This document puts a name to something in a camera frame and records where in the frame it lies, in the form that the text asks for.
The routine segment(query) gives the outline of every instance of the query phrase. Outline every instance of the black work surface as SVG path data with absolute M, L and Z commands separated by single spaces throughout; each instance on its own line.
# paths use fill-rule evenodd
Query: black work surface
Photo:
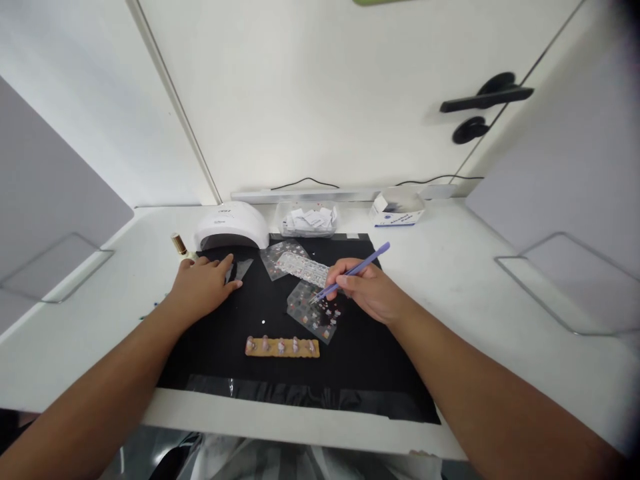
M 334 236 L 332 239 L 297 240 L 313 260 L 333 265 L 340 258 L 366 258 L 374 252 L 368 236 L 360 237 L 360 240 L 346 239 L 344 236 L 342 239 Z M 272 239 L 271 244 L 280 241 Z M 320 342 L 319 359 L 247 357 L 245 343 L 249 335 L 256 339 L 263 335 L 270 338 L 314 337 L 287 314 L 287 296 L 300 281 L 298 278 L 287 275 L 271 281 L 258 250 L 250 247 L 220 247 L 201 255 L 215 260 L 224 258 L 228 253 L 233 253 L 238 260 L 254 259 L 243 278 L 242 288 L 185 332 L 167 361 L 159 387 L 191 389 L 188 386 L 191 376 L 199 379 L 211 377 L 212 380 L 256 381 L 263 385 L 262 394 L 248 399 L 352 409 L 440 424 L 429 392 L 398 342 L 388 328 L 372 320 L 354 301 L 347 302 L 331 343 L 324 345 Z M 340 401 L 321 401 L 317 405 L 300 399 L 292 401 L 290 394 L 287 399 L 269 395 L 269 389 L 274 390 L 276 385 L 304 386 L 306 392 L 318 389 L 322 392 L 319 395 L 333 397 L 340 397 L 341 392 L 349 391 L 351 400 L 354 391 L 362 391 L 362 397 L 368 399 L 368 405 L 372 396 L 378 398 L 378 405 L 374 408 L 358 408 L 352 401 L 344 402 L 349 404 L 348 407 L 340 405 Z M 398 393 L 415 404 L 413 408 L 406 408 L 406 415 L 392 413 L 394 408 L 388 406 L 389 403 L 396 403 L 395 410 L 402 409 L 393 400 L 399 397 Z M 236 397 L 233 390 L 227 392 L 227 396 Z M 409 410 L 418 411 L 419 414 L 409 413 Z

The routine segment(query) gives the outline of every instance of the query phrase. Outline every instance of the forearm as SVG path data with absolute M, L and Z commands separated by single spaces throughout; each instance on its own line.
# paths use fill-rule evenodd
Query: forearm
M 97 478 L 151 400 L 182 333 L 177 315 L 160 304 L 70 386 L 0 457 L 0 477 Z
M 484 477 L 601 479 L 621 461 L 575 417 L 428 312 L 390 330 Z

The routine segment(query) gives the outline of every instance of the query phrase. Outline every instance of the white table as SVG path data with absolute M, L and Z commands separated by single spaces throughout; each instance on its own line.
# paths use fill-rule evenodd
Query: white table
M 640 360 L 620 341 L 563 330 L 493 262 L 513 251 L 461 200 L 431 201 L 414 227 L 376 229 L 368 203 L 342 205 L 338 232 L 391 242 L 384 270 L 462 338 L 550 396 L 621 451 Z M 116 254 L 61 305 L 38 305 L 0 337 L 0 407 L 41 412 L 113 348 L 171 288 L 169 240 L 209 207 L 137 209 L 104 248 Z M 272 222 L 275 206 L 259 210 Z M 263 268 L 254 263 L 251 268 Z M 182 430 L 389 453 L 465 455 L 446 423 L 288 407 L 157 389 L 144 423 Z

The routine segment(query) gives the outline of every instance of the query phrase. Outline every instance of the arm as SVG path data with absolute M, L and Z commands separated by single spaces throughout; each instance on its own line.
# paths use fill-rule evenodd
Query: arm
M 180 335 L 242 285 L 224 285 L 232 260 L 183 260 L 165 300 L 0 457 L 0 478 L 98 478 L 140 422 Z
M 389 327 L 411 359 L 476 470 L 488 479 L 603 479 L 621 456 L 550 398 L 458 337 L 382 270 L 329 271 L 372 318 Z

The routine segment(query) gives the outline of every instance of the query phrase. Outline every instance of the left hand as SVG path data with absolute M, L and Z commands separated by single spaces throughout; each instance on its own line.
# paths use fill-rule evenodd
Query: left hand
M 182 260 L 175 276 L 173 288 L 163 303 L 184 318 L 189 324 L 195 323 L 214 311 L 227 297 L 242 286 L 242 281 L 234 280 L 225 285 L 227 270 L 231 268 L 233 255 L 222 260 L 210 262 L 200 257 Z

